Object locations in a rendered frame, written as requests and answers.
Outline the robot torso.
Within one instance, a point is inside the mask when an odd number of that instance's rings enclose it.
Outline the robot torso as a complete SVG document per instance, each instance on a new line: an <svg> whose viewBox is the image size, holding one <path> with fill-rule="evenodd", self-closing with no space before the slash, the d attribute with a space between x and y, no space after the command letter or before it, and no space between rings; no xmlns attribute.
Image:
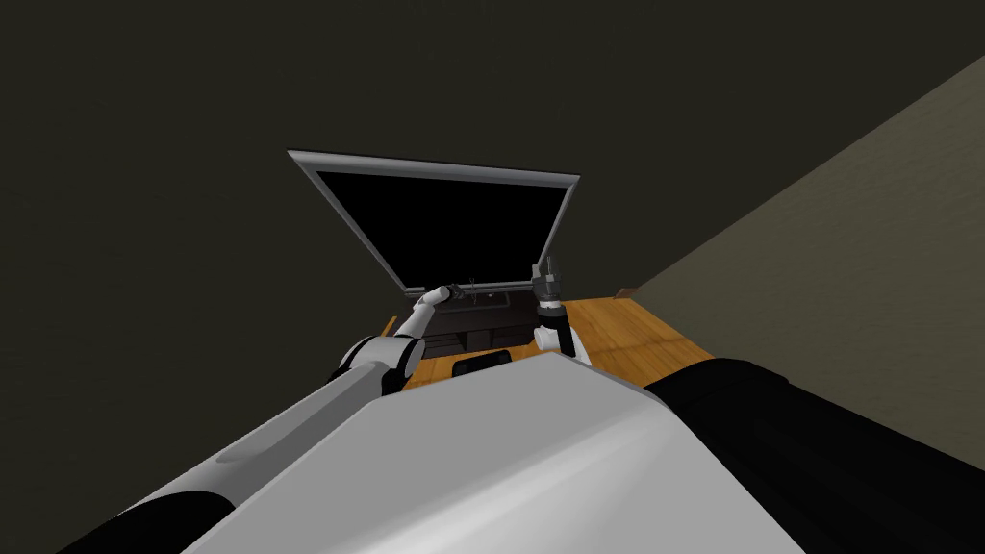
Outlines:
<svg viewBox="0 0 985 554"><path fill-rule="evenodd" d="M368 403L184 554L804 554L664 403L550 353Z"/></svg>

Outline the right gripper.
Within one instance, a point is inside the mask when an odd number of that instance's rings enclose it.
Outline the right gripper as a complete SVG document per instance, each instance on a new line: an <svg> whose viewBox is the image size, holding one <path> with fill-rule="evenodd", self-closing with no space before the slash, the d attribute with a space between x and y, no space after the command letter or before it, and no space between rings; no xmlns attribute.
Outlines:
<svg viewBox="0 0 985 554"><path fill-rule="evenodd" d="M545 258L545 274L542 274L539 264L532 265L533 293L539 302L561 302L557 272L557 263L553 258Z"/></svg>

